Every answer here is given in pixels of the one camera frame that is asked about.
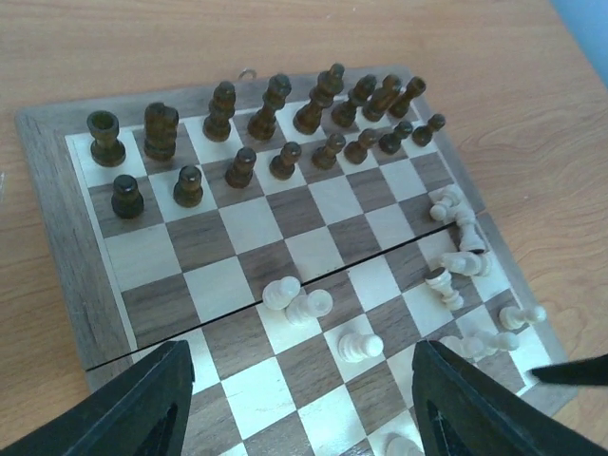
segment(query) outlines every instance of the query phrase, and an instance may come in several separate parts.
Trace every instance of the dark brown chess piece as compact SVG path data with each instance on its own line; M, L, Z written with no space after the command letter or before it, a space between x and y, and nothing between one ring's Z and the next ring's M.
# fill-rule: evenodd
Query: dark brown chess piece
M202 174L200 170L188 164L180 170L178 182L173 187L173 199L183 207L194 207L202 200Z
M340 133L331 134L325 141L325 145L314 151L312 157L313 165L319 169L332 169L336 162L335 156L340 153L345 145L346 140L343 135Z
M389 109L392 102L401 91L401 79L390 74L382 81L382 86L376 88L370 99L363 105L363 115L370 122L378 122Z
M163 103L149 104L143 113L145 155L160 162L171 160L175 155L179 122L180 114L176 108Z
M280 153L270 162L270 172L282 181L290 178L295 171L295 164L302 155L302 149L297 142L286 142Z
M433 114L433 116L428 119L426 125L419 126L413 131L411 140L414 141L416 145L424 147L433 139L433 133L441 130L445 125L446 118L443 115Z
M121 174L112 189L112 210L118 217L134 219L143 212L143 196L134 177Z
M310 101L295 113L294 127L304 135L312 135L321 125L323 109L333 104L333 97L344 89L344 67L333 64L328 71L321 71L316 85L309 92Z
M211 141L221 143L230 136L230 119L235 115L236 102L235 86L229 81L219 83L209 102L209 116L202 124L202 131Z
M408 121L401 121L390 133L387 133L380 138L378 146L385 154L393 155L397 153L401 147L401 141L407 139L408 136L411 135L413 129L411 123Z
M425 90L427 90L427 83L418 76L414 76L406 85L406 91L399 95L395 103L390 107L389 114L397 119L401 119L408 114L411 101L425 93Z
M242 147L226 170L225 179L234 188L245 188L254 176L256 152L251 147Z
M361 132L357 141L349 142L344 148L344 157L353 164L361 164L368 157L368 149L376 144L378 135L371 128Z
M264 105L252 116L247 124L247 131L258 141L268 141L275 134L275 112L285 106L285 99L292 92L289 78L278 73L268 81L268 88L262 95Z
M376 87L376 77L368 74L361 78L357 84L349 90L349 99L338 104L332 111L332 119L336 125L348 128L354 122L357 107L362 106L368 100Z
M95 141L91 144L93 160L101 166L124 162L124 144L118 139L118 118L109 111L95 111L86 118L86 126Z

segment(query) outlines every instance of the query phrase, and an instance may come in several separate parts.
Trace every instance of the white chess piece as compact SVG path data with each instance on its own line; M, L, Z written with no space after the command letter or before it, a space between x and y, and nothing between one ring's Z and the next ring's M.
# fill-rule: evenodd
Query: white chess piece
M476 358L485 352L484 342L477 337L463 337L460 339L455 335L447 335L442 337L439 342L465 359Z
M462 276L488 276L492 270L492 261L487 254L477 255L472 252L455 252L443 254L439 264L454 274Z
M420 448L410 439L395 437L387 445L386 456L425 456Z
M291 276L270 282L262 291L262 302L271 311L280 311L300 293L300 281Z
M501 324L510 331L518 330L525 323L535 325L547 319L547 311L542 306L534 306L528 309L509 306L501 309L498 314Z
M484 343L483 356L491 356L495 352L513 352L520 347L520 339L513 332L492 334L488 331L479 331L474 336Z
M325 290L314 290L308 295L297 296L285 309L285 316L292 325L301 326L319 316L327 315L332 307L331 294Z
M384 342L376 334L349 332L338 341L338 353L347 363L360 363L379 356L383 349Z
M449 209L457 206L463 200L463 191L455 184L445 186L440 190L441 198L430 208L430 216L437 221L448 218Z
M460 293L452 288L452 274L446 268L437 268L425 278L425 282L442 295L441 300L450 311L457 311L465 305Z
M462 207L454 215L456 224L460 228L461 252L482 254L485 252L485 242L475 230L475 213L470 207Z

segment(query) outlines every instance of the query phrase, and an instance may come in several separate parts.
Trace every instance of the fallen chess piece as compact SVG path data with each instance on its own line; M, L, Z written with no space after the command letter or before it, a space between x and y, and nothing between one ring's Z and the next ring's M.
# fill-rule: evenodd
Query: fallen chess piece
M473 210L470 207L462 207L456 211L454 217L460 228L460 251L484 254L485 242L475 230L476 219Z
M440 190L440 199L430 208L430 216L437 221L448 219L449 210L458 206L465 196L458 185L451 183Z
M484 342L477 337L463 337L460 339L455 335L447 335L439 339L439 342L464 359L476 358L485 352Z
M437 268L432 271L425 282L434 291L442 295L441 300L450 311L458 311L465 305L463 297L452 288L452 274L446 268Z
M359 334L349 332L338 342L338 353L347 363L361 361L379 356L384 350L384 342L376 334Z
M274 280L264 287L262 302L271 311L285 309L300 293L300 281L291 276Z
M451 273L461 276L488 276L492 270L492 261L488 255L476 255L472 252L442 254L439 264Z
M395 437L387 445L386 456L424 456L425 453L410 439Z
M498 314L501 324L510 331L518 330L524 324L536 325L547 319L547 312L542 306L529 309L509 306L501 309Z
M492 334L488 331L479 331L474 337L484 343L481 356L491 356L496 352L513 352L520 347L520 339L513 332L500 332Z
M285 316L292 325L303 326L332 311L332 295L325 290L314 290L308 295L297 296L285 309Z

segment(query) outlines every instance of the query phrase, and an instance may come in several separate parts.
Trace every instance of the tabletop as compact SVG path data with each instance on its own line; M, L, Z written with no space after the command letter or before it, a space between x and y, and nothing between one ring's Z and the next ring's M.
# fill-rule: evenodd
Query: tabletop
M570 359L608 352L608 95L545 0L4 0L0 24L2 446L87 396L15 112L246 67L425 78ZM607 406L583 390L556 418L606 446Z

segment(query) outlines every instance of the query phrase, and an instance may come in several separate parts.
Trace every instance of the chess piece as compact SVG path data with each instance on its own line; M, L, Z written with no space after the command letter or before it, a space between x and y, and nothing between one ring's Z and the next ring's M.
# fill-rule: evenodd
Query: chess piece
M308 295L297 296L285 309L285 316L292 325L303 326L320 316L327 315L332 307L331 294L325 290L314 290Z
M463 337L460 339L455 335L447 335L439 339L439 342L464 359L476 358L485 351L484 342L477 337Z
M433 139L433 133L441 130L445 125L446 118L443 115L433 114L433 116L428 119L426 125L419 126L414 130L411 134L411 140L414 141L416 145L424 147Z
M357 115L357 107L368 100L376 87L376 77L373 74L364 76L349 90L349 99L338 104L332 111L333 122L342 128L349 128Z
M202 131L211 141L221 143L230 136L230 119L235 115L236 102L235 86L229 81L219 83L209 102L209 115L202 123Z
M402 436L394 437L390 440L385 451L386 456L425 456L420 448L410 439Z
M472 252L442 254L439 264L451 273L462 276L488 276L492 270L492 261L488 255Z
M408 138L413 131L414 127L408 121L401 121L398 123L392 132L387 133L380 141L378 146L385 154L394 155L401 147L401 141Z
M514 331L521 328L524 324L536 325L547 319L547 311L541 306L534 306L528 309L520 309L516 306L508 306L498 314L501 324L508 330Z
M460 187L454 183L442 188L439 195L441 198L430 208L430 216L437 221L444 221L447 219L449 209L460 204L465 196Z
M378 122L389 109L401 91L401 79L390 74L382 81L382 86L376 88L371 98L363 105L363 115L370 122Z
M418 76L411 78L406 85L406 91L395 100L389 109L389 114L397 119L401 119L409 111L409 104L414 98L421 96L427 90L427 83Z
M173 199L183 207L194 207L202 200L202 187L200 170L188 164L180 170L178 182L173 187Z
M118 166L124 162L124 144L118 139L118 118L109 111L91 112L86 126L93 137L91 155L101 166Z
M225 179L233 188L245 188L254 176L256 152L251 147L242 147L226 170Z
M473 336L484 343L484 351L480 356L491 356L496 352L513 352L520 347L520 339L513 332L492 334L488 331L479 331Z
M460 228L461 252L472 252L473 254L484 254L486 251L484 240L477 234L475 229L475 213L469 207L458 209L454 215L456 224Z
M302 155L302 148L297 142L286 142L280 153L270 162L270 172L281 181L290 178L295 171L295 164Z
M275 113L285 106L285 99L292 93L292 83L287 75L278 73L268 81L268 88L262 95L264 105L252 116L247 131L258 141L268 141L275 134Z
M309 93L310 101L295 113L294 127L303 135L312 135L321 125L323 109L333 104L333 97L344 89L344 67L333 64L328 71L322 71L316 85Z
M143 196L134 177L121 174L112 189L112 210L118 217L134 219L143 212Z
M143 152L151 159L165 162L175 155L180 114L163 103L149 104L143 113L145 140Z
M378 136L371 128L359 134L357 141L349 142L344 148L344 157L353 164L361 164L368 157L368 149L376 144Z
M347 363L361 361L379 356L384 349L384 342L376 334L359 334L349 332L338 342L338 354Z
M311 158L313 165L319 169L332 169L336 162L336 155L346 145L346 139L340 133L332 133L325 141L325 145L317 148Z
M301 289L300 281L288 275L264 287L262 302L271 311L280 311L289 306Z
M437 268L425 277L425 282L442 295L441 300L450 311L458 311L465 305L463 297L452 288L452 274L446 268Z

